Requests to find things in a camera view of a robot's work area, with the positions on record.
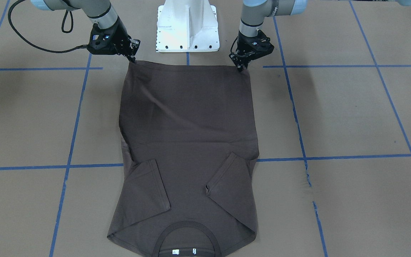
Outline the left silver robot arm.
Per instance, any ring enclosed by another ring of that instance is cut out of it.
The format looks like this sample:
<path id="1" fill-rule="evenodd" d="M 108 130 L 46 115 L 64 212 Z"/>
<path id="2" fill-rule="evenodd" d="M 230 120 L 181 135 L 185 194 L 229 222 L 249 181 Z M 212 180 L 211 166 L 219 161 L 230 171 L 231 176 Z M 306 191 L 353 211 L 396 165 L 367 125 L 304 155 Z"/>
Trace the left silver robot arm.
<path id="1" fill-rule="evenodd" d="M 229 54 L 238 72 L 247 69 L 251 61 L 274 50 L 271 39 L 260 29 L 264 19 L 301 14 L 307 3 L 307 0 L 244 0 L 238 36 L 233 41 L 237 47 L 233 50 L 232 45 Z"/>

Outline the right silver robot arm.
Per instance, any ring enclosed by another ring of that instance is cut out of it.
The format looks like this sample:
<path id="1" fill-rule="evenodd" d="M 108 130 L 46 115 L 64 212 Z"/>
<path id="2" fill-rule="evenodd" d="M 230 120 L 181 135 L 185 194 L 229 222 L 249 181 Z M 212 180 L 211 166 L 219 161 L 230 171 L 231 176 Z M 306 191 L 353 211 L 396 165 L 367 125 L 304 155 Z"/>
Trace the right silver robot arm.
<path id="1" fill-rule="evenodd" d="M 134 63 L 140 40 L 127 33 L 109 0 L 32 0 L 40 10 L 82 10 L 92 22 L 87 50 L 94 55 L 121 55 Z"/>

